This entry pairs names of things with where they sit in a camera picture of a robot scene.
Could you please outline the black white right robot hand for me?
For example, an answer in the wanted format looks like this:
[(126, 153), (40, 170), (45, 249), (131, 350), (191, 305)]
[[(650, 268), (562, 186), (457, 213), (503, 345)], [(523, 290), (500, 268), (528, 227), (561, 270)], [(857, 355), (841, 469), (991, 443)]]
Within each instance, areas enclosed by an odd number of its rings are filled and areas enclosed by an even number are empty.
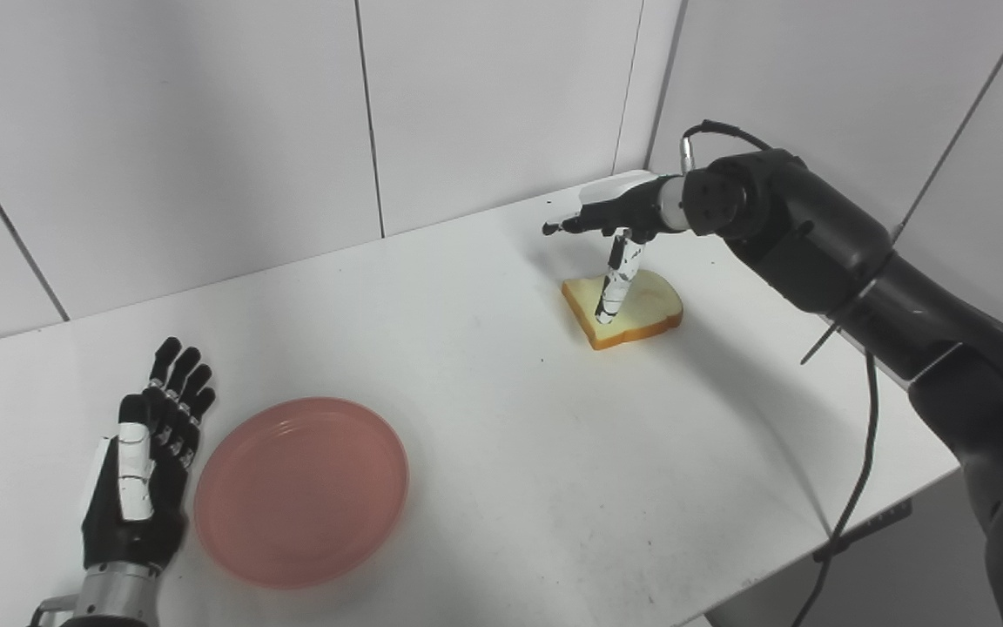
[(658, 234), (690, 229), (682, 206), (683, 179), (679, 175), (656, 176), (629, 189), (616, 189), (612, 195), (608, 189), (593, 185), (584, 191), (596, 194), (593, 201), (582, 203), (581, 210), (569, 217), (544, 223), (542, 234), (598, 231), (613, 238), (608, 272), (596, 303), (597, 324), (608, 325), (620, 313), (640, 273), (646, 245)]

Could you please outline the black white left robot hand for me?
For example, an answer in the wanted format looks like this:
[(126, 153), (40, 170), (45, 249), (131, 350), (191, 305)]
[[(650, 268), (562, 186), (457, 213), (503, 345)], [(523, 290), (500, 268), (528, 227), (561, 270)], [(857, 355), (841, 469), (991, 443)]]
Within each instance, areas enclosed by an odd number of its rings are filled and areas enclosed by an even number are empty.
[(120, 402), (115, 432), (97, 446), (86, 500), (84, 567), (125, 561), (160, 572), (182, 545), (184, 499), (204, 416), (216, 400), (212, 369), (195, 347), (162, 342), (140, 392)]

